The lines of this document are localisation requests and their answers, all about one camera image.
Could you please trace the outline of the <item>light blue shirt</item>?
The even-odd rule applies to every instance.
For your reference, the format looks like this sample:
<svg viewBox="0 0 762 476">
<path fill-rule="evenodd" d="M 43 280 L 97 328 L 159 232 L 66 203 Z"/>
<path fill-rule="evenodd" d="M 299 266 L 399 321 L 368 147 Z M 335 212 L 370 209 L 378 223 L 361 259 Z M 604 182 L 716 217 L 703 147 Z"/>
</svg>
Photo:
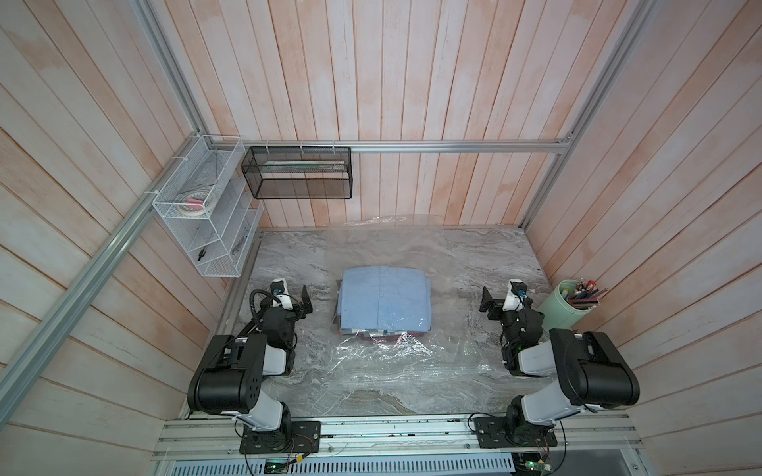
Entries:
<svg viewBox="0 0 762 476">
<path fill-rule="evenodd" d="M 370 266 L 343 272 L 337 327 L 427 331 L 432 326 L 432 284 L 418 269 Z"/>
</svg>

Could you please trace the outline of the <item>red black plaid shirt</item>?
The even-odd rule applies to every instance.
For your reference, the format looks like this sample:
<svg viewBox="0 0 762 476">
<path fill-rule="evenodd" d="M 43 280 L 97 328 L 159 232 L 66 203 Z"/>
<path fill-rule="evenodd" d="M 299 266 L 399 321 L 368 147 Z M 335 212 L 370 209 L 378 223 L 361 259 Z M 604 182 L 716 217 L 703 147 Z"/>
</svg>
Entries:
<svg viewBox="0 0 762 476">
<path fill-rule="evenodd" d="M 408 330 L 379 330 L 379 329 L 356 329 L 356 328 L 341 328 L 337 329 L 337 333 L 342 336 L 354 336 L 364 340 L 380 340 L 380 341 L 392 341 L 402 336 L 422 337 L 427 335 L 427 331 L 408 331 Z"/>
</svg>

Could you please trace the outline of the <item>clear plastic vacuum bag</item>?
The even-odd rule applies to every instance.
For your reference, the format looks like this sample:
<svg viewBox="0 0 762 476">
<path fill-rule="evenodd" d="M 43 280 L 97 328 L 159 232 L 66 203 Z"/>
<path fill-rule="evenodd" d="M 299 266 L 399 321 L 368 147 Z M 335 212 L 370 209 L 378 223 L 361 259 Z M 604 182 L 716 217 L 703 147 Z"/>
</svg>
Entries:
<svg viewBox="0 0 762 476">
<path fill-rule="evenodd" d="M 346 269 L 400 266 L 432 282 L 433 322 L 421 336 L 341 335 L 333 320 Z M 479 312 L 483 289 L 506 293 L 517 278 L 535 296 L 549 289 L 526 234 L 515 227 L 444 228 L 374 223 L 261 237 L 252 287 L 285 278 L 307 287 L 315 310 L 297 326 L 293 373 L 269 393 L 300 416 L 501 412 L 542 381 L 515 377 L 500 354 L 500 326 Z"/>
</svg>

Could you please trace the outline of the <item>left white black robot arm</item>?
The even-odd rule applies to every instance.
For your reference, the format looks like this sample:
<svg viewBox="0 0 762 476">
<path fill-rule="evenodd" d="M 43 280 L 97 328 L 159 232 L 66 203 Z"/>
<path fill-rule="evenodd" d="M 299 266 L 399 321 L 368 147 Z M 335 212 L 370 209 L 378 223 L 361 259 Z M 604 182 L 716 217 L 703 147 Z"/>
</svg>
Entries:
<svg viewBox="0 0 762 476">
<path fill-rule="evenodd" d="M 298 335 L 296 323 L 313 312 L 307 288 L 299 297 L 284 280 L 249 295 L 251 319 L 236 335 L 212 337 L 190 381 L 192 412 L 227 416 L 242 424 L 243 454 L 294 449 L 297 436 L 288 406 L 262 389 L 267 378 L 292 372 Z"/>
</svg>

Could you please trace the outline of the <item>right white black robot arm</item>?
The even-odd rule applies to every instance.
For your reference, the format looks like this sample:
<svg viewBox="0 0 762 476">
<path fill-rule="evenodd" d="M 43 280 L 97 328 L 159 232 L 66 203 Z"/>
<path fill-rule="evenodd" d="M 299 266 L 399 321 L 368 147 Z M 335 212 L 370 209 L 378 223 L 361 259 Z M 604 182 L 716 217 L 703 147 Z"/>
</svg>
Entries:
<svg viewBox="0 0 762 476">
<path fill-rule="evenodd" d="M 527 289 L 513 280 L 506 298 L 496 299 L 483 288 L 479 311 L 501 324 L 501 355 L 511 375 L 552 381 L 514 398 L 504 416 L 471 416 L 468 425 L 481 448 L 553 447 L 556 424 L 564 418 L 629 407 L 640 397 L 634 372 L 605 333 L 552 328 L 543 341 L 544 315 L 533 309 Z"/>
</svg>

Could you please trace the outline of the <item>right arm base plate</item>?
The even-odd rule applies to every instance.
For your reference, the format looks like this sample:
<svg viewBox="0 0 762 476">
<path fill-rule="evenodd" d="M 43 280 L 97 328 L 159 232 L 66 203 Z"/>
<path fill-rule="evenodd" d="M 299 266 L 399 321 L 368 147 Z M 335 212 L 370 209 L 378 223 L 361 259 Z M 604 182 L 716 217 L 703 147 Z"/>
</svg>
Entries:
<svg viewBox="0 0 762 476">
<path fill-rule="evenodd" d="M 470 424 L 483 449 L 558 446 L 551 426 L 536 426 L 521 416 L 480 416 Z"/>
</svg>

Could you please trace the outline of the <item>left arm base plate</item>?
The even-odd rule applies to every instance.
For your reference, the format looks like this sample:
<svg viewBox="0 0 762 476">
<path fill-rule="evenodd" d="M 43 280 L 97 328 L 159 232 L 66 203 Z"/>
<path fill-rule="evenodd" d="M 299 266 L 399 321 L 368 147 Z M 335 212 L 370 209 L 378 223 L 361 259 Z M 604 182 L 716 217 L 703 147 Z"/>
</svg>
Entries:
<svg viewBox="0 0 762 476">
<path fill-rule="evenodd" d="M 298 420 L 285 422 L 279 430 L 258 432 L 244 426 L 239 452 L 241 454 L 297 453 L 310 454 L 319 450 L 321 422 Z"/>
</svg>

